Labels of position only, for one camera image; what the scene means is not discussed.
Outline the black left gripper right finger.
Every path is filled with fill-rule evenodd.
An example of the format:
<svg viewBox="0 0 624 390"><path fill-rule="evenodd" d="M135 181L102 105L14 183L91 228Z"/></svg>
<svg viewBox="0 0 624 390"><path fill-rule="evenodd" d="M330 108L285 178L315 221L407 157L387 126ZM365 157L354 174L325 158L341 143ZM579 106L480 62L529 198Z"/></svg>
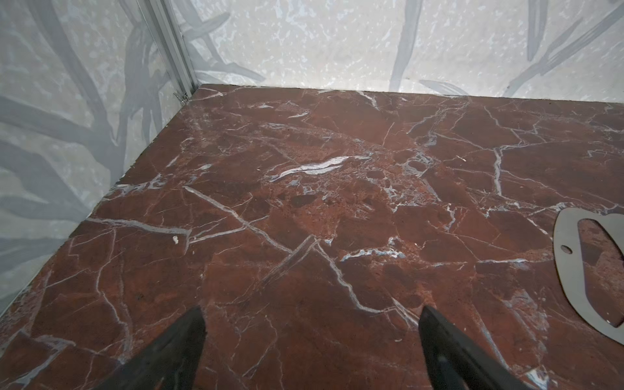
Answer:
<svg viewBox="0 0 624 390"><path fill-rule="evenodd" d="M434 389L527 389L435 308L426 305L419 336Z"/></svg>

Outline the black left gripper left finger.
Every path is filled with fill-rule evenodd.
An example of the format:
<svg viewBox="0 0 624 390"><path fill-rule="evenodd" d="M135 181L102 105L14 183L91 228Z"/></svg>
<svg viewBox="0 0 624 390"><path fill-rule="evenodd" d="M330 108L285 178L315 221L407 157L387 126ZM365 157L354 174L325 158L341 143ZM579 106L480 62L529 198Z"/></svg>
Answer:
<svg viewBox="0 0 624 390"><path fill-rule="evenodd" d="M193 307L97 388L191 389L205 339L201 309Z"/></svg>

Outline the grey metal key plate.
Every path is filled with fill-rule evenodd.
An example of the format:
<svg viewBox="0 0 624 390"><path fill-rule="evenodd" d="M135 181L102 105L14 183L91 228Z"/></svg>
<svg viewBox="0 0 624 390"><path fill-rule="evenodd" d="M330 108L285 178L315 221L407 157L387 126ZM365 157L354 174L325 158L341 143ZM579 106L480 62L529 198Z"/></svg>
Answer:
<svg viewBox="0 0 624 390"><path fill-rule="evenodd" d="M592 328L619 344L623 326L604 320L593 308L586 294L579 221L596 221L619 250L623 250L623 215L596 214L579 208L565 208L557 216L553 234L553 253L563 292L576 313Z"/></svg>

